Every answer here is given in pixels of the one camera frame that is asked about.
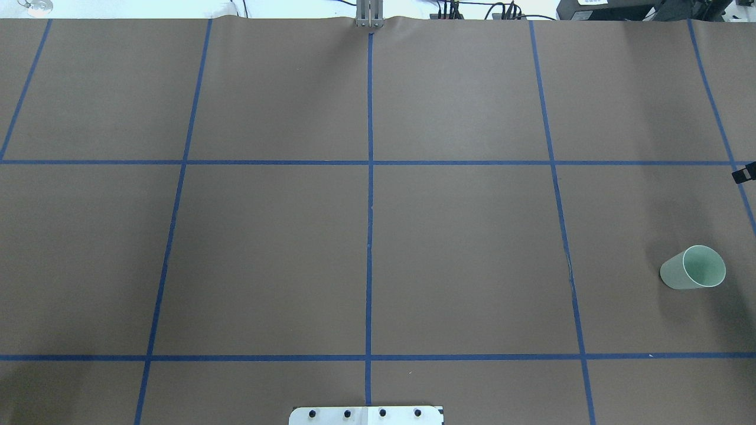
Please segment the paper cup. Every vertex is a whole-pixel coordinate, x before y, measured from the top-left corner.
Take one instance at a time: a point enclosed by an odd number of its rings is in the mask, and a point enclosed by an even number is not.
[[[727,269],[712,248],[693,245],[661,265],[659,275],[672,289],[710,288],[721,284]]]

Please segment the table surface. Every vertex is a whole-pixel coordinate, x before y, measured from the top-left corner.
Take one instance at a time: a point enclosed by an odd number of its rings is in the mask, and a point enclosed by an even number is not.
[[[756,417],[756,26],[0,36],[0,423]]]

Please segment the blue tape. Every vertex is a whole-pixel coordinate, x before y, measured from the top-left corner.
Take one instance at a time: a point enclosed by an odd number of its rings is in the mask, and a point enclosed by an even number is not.
[[[365,405],[372,402],[373,351],[373,33],[367,35],[367,271],[365,276]]]
[[[669,358],[756,358],[756,352],[616,352],[570,354],[323,354],[323,355],[152,355],[150,362],[308,362],[308,361],[576,361]],[[146,361],[146,355],[4,354],[0,361]]]
[[[188,160],[187,164],[200,166],[366,166],[368,162],[350,160]]]
[[[0,160],[7,165],[66,165],[66,166],[153,166],[181,165],[181,160]]]
[[[709,86],[708,78],[706,78],[706,70],[704,70],[704,63],[701,60],[701,52],[699,51],[699,44],[696,41],[696,31],[693,30],[693,21],[688,19],[688,32],[690,33],[690,41],[693,44],[693,51],[696,54],[696,62],[699,65],[699,71],[701,73],[701,80],[704,82],[704,89],[711,104],[711,110],[714,112],[714,119],[717,121],[717,127],[719,128],[719,134],[722,136],[722,143],[724,144],[724,150],[727,152],[727,157],[730,159],[730,167],[733,171],[737,171],[738,166],[733,156],[733,150],[730,148],[730,141],[727,140],[727,133],[724,131],[724,125],[722,124],[722,118],[719,114],[719,108],[717,108],[717,102],[714,101],[714,95],[711,93],[711,86]],[[740,191],[740,199],[743,201],[745,207],[745,213],[748,215],[748,220],[751,223],[751,231],[756,236],[756,219],[754,219],[753,209],[751,209],[751,203],[748,202],[748,196],[745,194],[745,189],[742,185],[738,185]]]
[[[26,81],[24,82],[23,88],[21,89],[21,96],[18,97],[16,109],[13,111],[13,116],[11,117],[11,123],[8,125],[8,131],[5,133],[5,140],[2,143],[2,147],[0,147],[0,160],[5,157],[5,151],[8,150],[8,144],[11,142],[11,136],[13,135],[13,128],[16,126],[18,114],[21,112],[21,107],[23,106],[23,99],[26,98],[26,92],[29,91],[29,84],[31,84],[32,82],[34,71],[37,69],[39,57],[42,56],[42,49],[45,47],[45,42],[47,41],[48,34],[50,34],[51,27],[52,19],[48,20],[47,25],[45,25],[45,31],[42,33],[42,39],[39,41],[39,47],[37,47],[37,52],[34,55],[34,60],[32,60],[32,66],[29,68],[29,74],[26,75]]]
[[[547,166],[544,160],[378,160],[377,166]]]
[[[558,166],[728,166],[727,161],[569,161],[555,160]]]
[[[200,90],[202,88],[202,77],[205,72],[205,61],[207,59],[207,48],[210,43],[210,31],[212,29],[212,19],[207,20],[207,29],[205,31],[205,42],[202,48],[202,58],[200,59],[200,71],[197,74],[197,85],[194,88],[194,99],[192,100],[191,115],[189,116],[189,127],[187,129],[187,138],[184,143],[184,157],[181,161],[181,171],[178,174],[178,185],[176,186],[176,197],[173,201],[173,213],[171,214],[171,224],[168,230],[168,241],[166,243],[166,252],[163,256],[163,268],[160,272],[160,284],[157,288],[157,297],[155,299],[155,309],[152,315],[152,326],[150,327],[150,339],[147,342],[147,359],[144,361],[144,370],[142,372],[142,382],[139,389],[139,399],[134,416],[134,425],[141,422],[142,408],[144,407],[144,397],[147,393],[147,382],[150,378],[150,363],[153,350],[155,348],[155,336],[157,335],[157,324],[160,319],[160,306],[163,303],[163,293],[166,287],[166,276],[168,275],[168,262],[171,256],[173,245],[173,234],[176,229],[176,219],[178,218],[178,208],[181,205],[181,192],[184,190],[184,177],[186,176],[187,161],[189,159],[189,149],[191,148],[191,136],[194,131],[194,119],[197,116],[197,103],[200,101]]]
[[[596,414],[593,409],[593,394],[590,388],[590,376],[588,374],[588,362],[585,358],[585,343],[583,341],[583,327],[580,319],[580,308],[578,306],[578,291],[575,288],[575,275],[572,270],[572,256],[569,251],[569,240],[567,239],[567,226],[565,224],[564,210],[562,208],[562,195],[559,191],[559,178],[556,174],[556,162],[554,158],[554,149],[551,140],[551,128],[549,127],[549,114],[546,109],[546,96],[544,94],[544,82],[541,78],[541,65],[538,60],[538,45],[535,39],[535,29],[533,21],[529,21],[530,40],[533,47],[533,62],[535,65],[535,75],[538,81],[538,96],[541,99],[541,114],[544,118],[544,131],[546,133],[546,144],[549,151],[549,160],[551,162],[551,179],[554,186],[554,197],[556,198],[556,210],[559,213],[559,227],[562,230],[562,245],[567,257],[567,266],[569,268],[569,284],[572,289],[572,312],[575,318],[575,331],[578,336],[578,348],[581,355],[581,366],[583,370],[583,384],[585,387],[585,399],[588,405],[588,418],[591,425],[596,424]]]

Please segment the black clip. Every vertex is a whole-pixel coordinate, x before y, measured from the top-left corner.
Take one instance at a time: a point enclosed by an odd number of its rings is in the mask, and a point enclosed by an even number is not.
[[[750,163],[744,169],[734,172],[733,178],[738,185],[744,181],[756,180],[756,163]]]

